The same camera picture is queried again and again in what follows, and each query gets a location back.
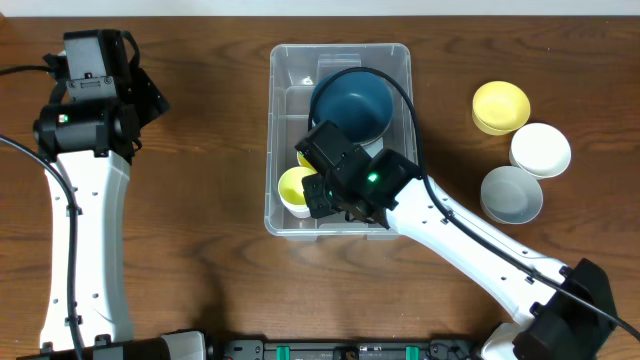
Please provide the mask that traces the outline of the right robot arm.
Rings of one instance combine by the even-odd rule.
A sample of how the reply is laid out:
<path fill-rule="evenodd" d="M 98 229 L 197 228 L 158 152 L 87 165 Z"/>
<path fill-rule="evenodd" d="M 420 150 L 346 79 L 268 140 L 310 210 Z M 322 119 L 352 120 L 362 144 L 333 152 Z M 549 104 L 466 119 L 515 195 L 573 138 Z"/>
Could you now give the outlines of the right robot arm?
<path fill-rule="evenodd" d="M 583 259 L 575 267 L 509 238 L 435 184 L 402 154 L 370 156 L 332 123 L 295 146 L 315 169 L 303 179 L 314 218 L 346 212 L 434 251 L 509 314 L 480 347 L 480 359 L 594 359 L 616 328 L 606 273 Z"/>

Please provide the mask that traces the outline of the dark blue bowl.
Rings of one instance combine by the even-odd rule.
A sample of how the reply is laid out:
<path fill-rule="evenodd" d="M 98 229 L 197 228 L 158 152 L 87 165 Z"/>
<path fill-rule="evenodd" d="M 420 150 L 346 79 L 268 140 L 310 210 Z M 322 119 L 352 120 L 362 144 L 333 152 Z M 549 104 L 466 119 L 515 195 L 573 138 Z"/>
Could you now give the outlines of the dark blue bowl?
<path fill-rule="evenodd" d="M 312 125 L 330 121 L 357 144 L 377 140 L 392 121 L 391 89 L 369 72 L 350 72 L 327 84 L 334 75 L 336 72 L 320 81 L 312 92 Z"/>

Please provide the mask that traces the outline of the grey small bowl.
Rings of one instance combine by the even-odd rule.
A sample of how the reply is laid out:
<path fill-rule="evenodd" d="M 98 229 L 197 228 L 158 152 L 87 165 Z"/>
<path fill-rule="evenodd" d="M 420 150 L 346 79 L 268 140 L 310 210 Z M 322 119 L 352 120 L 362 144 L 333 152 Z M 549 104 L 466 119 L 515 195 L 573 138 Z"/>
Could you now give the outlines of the grey small bowl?
<path fill-rule="evenodd" d="M 539 215 L 544 195 L 539 182 L 526 171 L 501 166 L 484 177 L 480 200 L 483 211 L 494 221 L 521 225 Z"/>

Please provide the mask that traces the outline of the yellow cup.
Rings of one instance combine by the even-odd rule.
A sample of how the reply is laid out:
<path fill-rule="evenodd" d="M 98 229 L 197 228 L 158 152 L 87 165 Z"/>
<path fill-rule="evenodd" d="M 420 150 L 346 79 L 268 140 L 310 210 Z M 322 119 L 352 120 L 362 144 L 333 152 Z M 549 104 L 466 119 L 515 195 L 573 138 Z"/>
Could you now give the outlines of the yellow cup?
<path fill-rule="evenodd" d="M 307 159 L 301 152 L 296 153 L 296 158 L 300 166 L 303 166 L 308 169 L 311 169 L 312 171 L 315 171 L 315 168 L 307 161 Z"/>
<path fill-rule="evenodd" d="M 278 181 L 278 193 L 281 200 L 292 206 L 305 206 L 302 179 L 315 174 L 315 170 L 304 166 L 293 167 L 285 171 Z"/>

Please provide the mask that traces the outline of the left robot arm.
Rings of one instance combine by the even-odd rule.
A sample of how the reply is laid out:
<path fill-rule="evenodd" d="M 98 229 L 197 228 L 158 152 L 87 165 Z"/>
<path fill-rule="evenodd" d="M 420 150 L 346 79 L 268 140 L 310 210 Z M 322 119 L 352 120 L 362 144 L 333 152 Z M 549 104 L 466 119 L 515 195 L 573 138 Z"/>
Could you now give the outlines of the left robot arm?
<path fill-rule="evenodd" d="M 52 205 L 52 271 L 40 359 L 204 359 L 182 330 L 137 340 L 123 275 L 124 202 L 142 128 L 169 104 L 126 49 L 127 31 L 67 32 L 56 86 L 33 124 Z"/>

